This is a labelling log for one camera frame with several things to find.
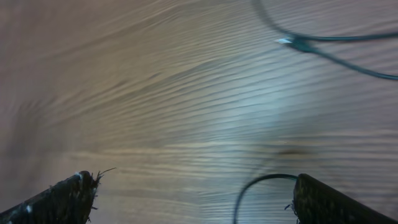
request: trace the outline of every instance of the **cable connector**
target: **cable connector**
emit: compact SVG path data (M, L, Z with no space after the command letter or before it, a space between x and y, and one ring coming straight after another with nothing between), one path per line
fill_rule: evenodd
M315 47L312 47L307 40L301 39L299 37L286 37L277 40L277 42L305 53L315 53L317 50Z

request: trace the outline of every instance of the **black cable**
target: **black cable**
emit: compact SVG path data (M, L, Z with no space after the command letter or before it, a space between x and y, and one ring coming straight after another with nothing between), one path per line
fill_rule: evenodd
M269 174L269 175L264 175L262 177L258 177L249 183L247 183L239 193L238 199L236 200L235 203L235 208L234 208L234 213L233 213L233 224L238 224L238 212L239 212L239 207L242 201L242 198L246 191L253 186L254 184L263 181L263 180L268 180L268 179L290 179L290 180L297 180L297 176L295 175L290 175L290 174Z
M282 44L284 44L290 48L293 48L295 50L299 50L301 52L317 54L323 58L331 60L332 62L342 65L346 68L355 70L357 72L361 72L363 74L367 74L367 75L370 75L370 76L373 76L376 78L384 78L387 80L398 80L397 75L388 75L388 74L384 74L384 73L379 73L379 72L375 72L375 71L360 67L358 65L354 65L354 64L349 63L343 59L335 57L331 54L325 53L325 52L319 50L318 48L313 47L308 42L311 40L312 41L345 41L345 42L376 40L376 39L398 37L398 32L391 32L391 33L386 33L386 34L351 36L351 37L320 37L320 36L315 36L315 35L307 35L307 34L302 34L302 33L284 29L280 25L278 25L269 15L268 11L266 10L266 7L262 3L262 0L252 0L252 3L253 3L254 8L257 10L258 15L260 16L260 18L263 20L264 23L268 24L274 30L279 31L289 37L286 39L282 39L283 40Z

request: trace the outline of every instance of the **cable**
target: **cable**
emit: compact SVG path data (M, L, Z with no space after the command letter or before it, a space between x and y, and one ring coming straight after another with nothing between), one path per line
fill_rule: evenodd
M265 5L262 3L262 0L252 0L252 3L253 3L255 10L257 11L259 17L262 19L262 21L264 23L269 25L274 30L281 32L288 36L288 38L279 40L279 42L281 44L284 44L290 48L299 50L301 52L313 53L313 54L319 55L323 58L331 60L332 62L335 62L335 63L342 65L346 68L355 70L355 71L363 73L363 74L367 74L367 75L370 75L370 76L373 76L376 78L383 78L383 79L387 79L387 80L398 80L397 75L388 75L388 74L384 74L384 73L379 73L379 72L375 72L375 71L360 67L358 65L354 65L354 64L349 63L343 59L335 57L331 54L325 53L325 52L319 50L318 48L313 47L308 42L308 41L354 42L354 41L365 41L365 40L377 40L377 39L398 37L398 32L391 32L391 33L386 33L386 34L370 34L370 35L361 35L361 36L351 36L351 37L320 37L320 36L315 36L315 35L307 35L307 34L302 34L299 32L294 32L291 30L284 29L280 25L278 25L269 15L268 11L266 10Z
M233 213L233 224L238 224L238 212L239 212L239 207L241 205L241 201L243 199L244 194L246 191L253 186L254 184L263 181L263 180L268 180L268 179L290 179L290 180L297 180L297 176L295 175L290 175L290 174L269 174L269 175L264 175L261 177L258 177L249 183L247 183L239 193L238 199L236 200L235 203L235 208L234 208L234 213Z

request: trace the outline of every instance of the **wooden surface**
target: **wooden surface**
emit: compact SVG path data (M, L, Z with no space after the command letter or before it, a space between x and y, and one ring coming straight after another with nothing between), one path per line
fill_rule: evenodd
M267 5L309 34L398 29L395 0ZM279 37L245 0L1 0L0 210L117 167L93 223L231 223L247 181L303 172L398 219L398 82ZM397 46L320 45L389 73ZM241 223L295 223L293 186L255 186Z

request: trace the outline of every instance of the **black wire loop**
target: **black wire loop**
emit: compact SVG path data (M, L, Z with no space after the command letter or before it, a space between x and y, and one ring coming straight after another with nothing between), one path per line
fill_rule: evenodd
M299 32L294 32L291 30L287 30L280 25L278 25L269 15L265 5L263 4L262 0L252 0L252 4L257 11L257 14L261 18L261 20L266 23L268 26L273 28L274 30L281 32L287 36L289 36L292 41L283 42L284 45L293 48L295 50L299 50L301 52L306 53L313 53L319 55L323 58L331 60L339 65L342 65L346 68L355 70L357 72L367 74L376 78L383 78L387 80L398 80L397 75L389 75L380 72L375 72L373 70L369 70L367 68L360 67L358 65L349 63L343 59L335 57L334 55L328 54L326 52L321 51L320 49L312 46L309 41L319 41L319 42L326 42L326 41L344 41L344 42L356 42L356 41L366 41L366 40L377 40L377 39L386 39L386 38L393 38L398 37L398 32L391 32L386 34L370 34L370 35L359 35L359 36L349 36L349 37L321 37L315 35L307 35L302 34Z

